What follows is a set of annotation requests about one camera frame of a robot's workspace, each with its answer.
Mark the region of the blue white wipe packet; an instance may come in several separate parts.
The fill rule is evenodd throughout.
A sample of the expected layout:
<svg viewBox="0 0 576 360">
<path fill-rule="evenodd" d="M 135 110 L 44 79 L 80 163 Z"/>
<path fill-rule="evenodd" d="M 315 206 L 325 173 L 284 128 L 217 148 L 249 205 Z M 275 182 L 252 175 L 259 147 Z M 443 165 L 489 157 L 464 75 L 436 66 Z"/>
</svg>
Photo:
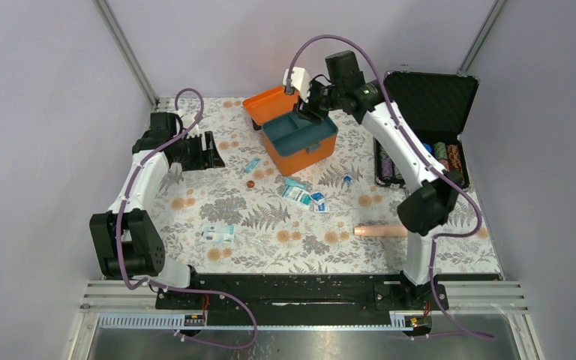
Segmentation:
<svg viewBox="0 0 576 360">
<path fill-rule="evenodd" d="M 313 209 L 316 213 L 329 212 L 329 204 L 327 203 L 326 197 L 323 193 L 319 191 L 313 192 L 310 194 L 310 198 L 313 202 Z"/>
</svg>

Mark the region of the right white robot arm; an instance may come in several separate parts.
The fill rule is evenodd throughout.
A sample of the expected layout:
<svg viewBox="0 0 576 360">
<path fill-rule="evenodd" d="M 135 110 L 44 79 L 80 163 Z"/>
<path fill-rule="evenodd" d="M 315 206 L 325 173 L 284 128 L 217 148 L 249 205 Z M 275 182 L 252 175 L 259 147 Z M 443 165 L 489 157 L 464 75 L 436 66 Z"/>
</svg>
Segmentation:
<svg viewBox="0 0 576 360">
<path fill-rule="evenodd" d="M 295 111 L 310 122 L 321 122 L 332 110 L 355 118 L 384 148 L 398 167 L 409 196 L 397 207 L 408 231 L 400 288 L 404 305 L 418 309 L 430 298 L 435 238 L 440 235 L 456 200 L 463 194 L 458 172 L 446 168 L 422 145 L 407 124 L 381 76 L 366 82 L 351 50 L 326 58 L 329 85 L 316 81 L 291 61 L 283 75 L 284 91 L 298 92 Z"/>
</svg>

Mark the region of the teal divided tray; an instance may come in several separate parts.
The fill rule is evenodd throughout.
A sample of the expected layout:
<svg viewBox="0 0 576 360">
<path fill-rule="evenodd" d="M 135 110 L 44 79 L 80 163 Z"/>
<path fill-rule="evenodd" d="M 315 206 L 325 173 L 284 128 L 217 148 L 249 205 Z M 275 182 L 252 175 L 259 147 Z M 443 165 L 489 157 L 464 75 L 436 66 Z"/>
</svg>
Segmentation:
<svg viewBox="0 0 576 360">
<path fill-rule="evenodd" d="M 316 124 L 295 112 L 288 112 L 266 122 L 262 131 L 272 148 L 287 158 L 302 150 L 315 152 L 323 146 L 324 140 L 338 133 L 338 127 L 329 117 Z"/>
</svg>

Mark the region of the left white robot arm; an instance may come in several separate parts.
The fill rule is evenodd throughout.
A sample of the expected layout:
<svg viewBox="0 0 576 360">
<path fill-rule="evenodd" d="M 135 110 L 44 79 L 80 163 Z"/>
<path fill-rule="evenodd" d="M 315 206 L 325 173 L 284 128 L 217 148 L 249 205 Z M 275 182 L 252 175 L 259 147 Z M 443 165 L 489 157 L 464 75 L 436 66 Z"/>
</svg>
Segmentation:
<svg viewBox="0 0 576 360">
<path fill-rule="evenodd" d="M 223 168 L 211 131 L 197 130 L 200 114 L 153 112 L 148 130 L 132 146 L 130 172 L 119 195 L 104 213 L 93 214 L 89 229 L 102 275 L 140 285 L 174 289 L 174 299 L 194 308 L 203 289 L 191 278 L 193 269 L 167 255 L 151 219 L 162 181 L 175 167 L 181 171 Z"/>
</svg>

